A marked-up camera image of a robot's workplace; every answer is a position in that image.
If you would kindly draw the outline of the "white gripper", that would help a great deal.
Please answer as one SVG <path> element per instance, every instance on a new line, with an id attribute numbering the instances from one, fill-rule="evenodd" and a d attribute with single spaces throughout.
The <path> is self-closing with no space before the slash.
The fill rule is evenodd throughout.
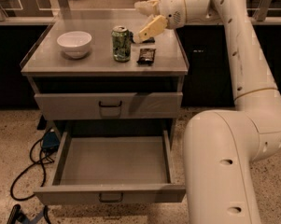
<path id="1" fill-rule="evenodd" d="M 146 24 L 134 34 L 141 40 L 160 35 L 166 27 L 175 29 L 183 27 L 186 23 L 185 0 L 138 1 L 134 4 L 134 8 L 140 14 L 149 16 Z"/>

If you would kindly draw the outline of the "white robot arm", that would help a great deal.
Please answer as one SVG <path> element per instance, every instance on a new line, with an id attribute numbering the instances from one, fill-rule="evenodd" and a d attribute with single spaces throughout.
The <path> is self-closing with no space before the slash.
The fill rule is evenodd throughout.
<path id="1" fill-rule="evenodd" d="M 137 43 L 192 22 L 222 21 L 233 110 L 195 115 L 184 133 L 190 224 L 261 224 L 250 163 L 281 148 L 281 94 L 246 11 L 246 0 L 147 0 Z"/>

